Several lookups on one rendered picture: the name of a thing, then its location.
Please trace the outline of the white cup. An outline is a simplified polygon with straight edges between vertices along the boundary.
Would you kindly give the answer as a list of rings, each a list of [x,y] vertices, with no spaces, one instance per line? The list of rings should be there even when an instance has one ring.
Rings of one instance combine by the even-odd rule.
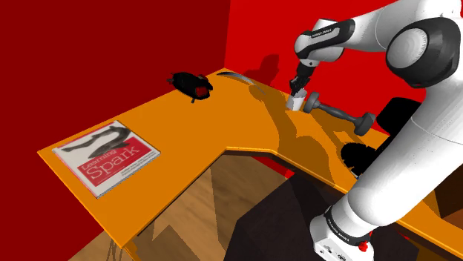
[[[306,90],[301,88],[297,93],[288,97],[286,107],[292,111],[300,110],[306,95]]]

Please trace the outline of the grey dumbbell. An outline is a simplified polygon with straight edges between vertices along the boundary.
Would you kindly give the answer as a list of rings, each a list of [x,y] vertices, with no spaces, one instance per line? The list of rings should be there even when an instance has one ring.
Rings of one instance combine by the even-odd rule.
[[[365,135],[372,127],[376,116],[372,113],[365,113],[362,117],[354,117],[345,113],[344,111],[325,105],[319,101],[319,93],[311,92],[309,98],[306,100],[306,104],[303,107],[303,112],[311,113],[314,109],[320,109],[325,111],[331,116],[339,119],[347,120],[354,124],[354,134],[358,136]]]

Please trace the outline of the grey curved blade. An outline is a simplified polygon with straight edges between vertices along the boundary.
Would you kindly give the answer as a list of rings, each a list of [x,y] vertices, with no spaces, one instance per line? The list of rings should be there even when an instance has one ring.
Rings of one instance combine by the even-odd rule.
[[[234,72],[231,72],[231,71],[223,71],[223,72],[217,73],[216,75],[217,76],[232,76],[232,77],[235,77],[235,78],[238,78],[238,79],[242,79],[243,81],[248,83],[250,86],[257,87],[258,90],[260,90],[262,93],[265,94],[265,92],[260,87],[258,87],[251,79],[249,79],[248,77],[246,77],[244,75],[241,75],[239,73],[234,73]]]

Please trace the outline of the orange desk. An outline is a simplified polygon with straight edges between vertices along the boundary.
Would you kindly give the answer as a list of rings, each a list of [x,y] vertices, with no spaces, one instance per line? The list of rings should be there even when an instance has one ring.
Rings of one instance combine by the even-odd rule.
[[[118,115],[117,120],[160,155],[128,180],[96,198],[58,159],[52,148],[40,157],[114,242],[134,251],[134,237],[157,218],[224,151],[273,154],[340,192],[354,177],[338,152],[353,138],[346,123],[326,113],[286,109],[286,94],[256,89],[212,73],[209,99],[190,103],[174,90]],[[255,98],[255,92],[261,99]]]

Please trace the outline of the black jagged object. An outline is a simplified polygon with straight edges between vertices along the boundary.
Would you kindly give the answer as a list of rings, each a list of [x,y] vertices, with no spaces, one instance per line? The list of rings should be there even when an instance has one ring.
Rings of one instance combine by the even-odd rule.
[[[356,179],[371,165],[378,153],[361,143],[347,143],[341,149],[341,159]]]

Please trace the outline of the black rounded object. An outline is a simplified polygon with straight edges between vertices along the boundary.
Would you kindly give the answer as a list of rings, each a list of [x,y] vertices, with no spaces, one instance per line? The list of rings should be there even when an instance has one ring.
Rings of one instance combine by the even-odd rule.
[[[391,98],[378,114],[376,122],[390,136],[395,136],[420,105],[420,102],[404,97]]]

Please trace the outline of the black and red toy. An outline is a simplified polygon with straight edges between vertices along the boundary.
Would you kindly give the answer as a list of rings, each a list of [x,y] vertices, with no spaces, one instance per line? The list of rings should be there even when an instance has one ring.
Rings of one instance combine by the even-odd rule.
[[[166,81],[191,98],[191,103],[210,97],[213,86],[204,75],[187,72],[172,73]]]

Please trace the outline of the dark robot stand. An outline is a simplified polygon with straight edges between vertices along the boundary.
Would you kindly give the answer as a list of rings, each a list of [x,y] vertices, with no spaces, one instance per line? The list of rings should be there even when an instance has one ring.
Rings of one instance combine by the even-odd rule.
[[[309,223],[341,197],[314,178],[293,175],[238,219],[223,261],[324,261]]]

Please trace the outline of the red and white book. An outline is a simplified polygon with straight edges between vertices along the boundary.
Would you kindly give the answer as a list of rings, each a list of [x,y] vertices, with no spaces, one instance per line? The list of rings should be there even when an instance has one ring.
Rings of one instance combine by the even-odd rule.
[[[53,149],[98,199],[152,162],[160,151],[119,121]]]

